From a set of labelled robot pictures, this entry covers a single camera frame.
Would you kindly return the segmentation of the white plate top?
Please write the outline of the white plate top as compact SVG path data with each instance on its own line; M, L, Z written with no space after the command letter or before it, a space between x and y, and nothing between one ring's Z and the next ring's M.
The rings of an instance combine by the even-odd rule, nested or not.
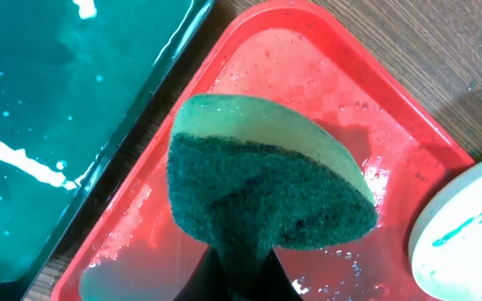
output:
M441 189L411 231L416 284L440 300L482 300L482 161Z

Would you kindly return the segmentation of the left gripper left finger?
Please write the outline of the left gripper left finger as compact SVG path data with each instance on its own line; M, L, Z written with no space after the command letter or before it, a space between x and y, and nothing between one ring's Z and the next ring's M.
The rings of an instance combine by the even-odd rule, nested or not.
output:
M183 289L173 301L230 301L227 277L217 250L209 247Z

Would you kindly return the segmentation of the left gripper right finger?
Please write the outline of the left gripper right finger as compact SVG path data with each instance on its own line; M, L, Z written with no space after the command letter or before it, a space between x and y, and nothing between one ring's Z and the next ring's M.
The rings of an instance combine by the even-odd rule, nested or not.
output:
M272 249L249 289L249 299L253 301L303 301Z

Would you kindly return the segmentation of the green yellow sponge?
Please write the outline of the green yellow sponge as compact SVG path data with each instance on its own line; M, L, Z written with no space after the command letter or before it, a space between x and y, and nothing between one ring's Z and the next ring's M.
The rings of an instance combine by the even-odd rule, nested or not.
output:
M250 96L184 102L172 125L167 192L176 224L215 248L243 291L275 247L339 245L377 223L350 151L302 114Z

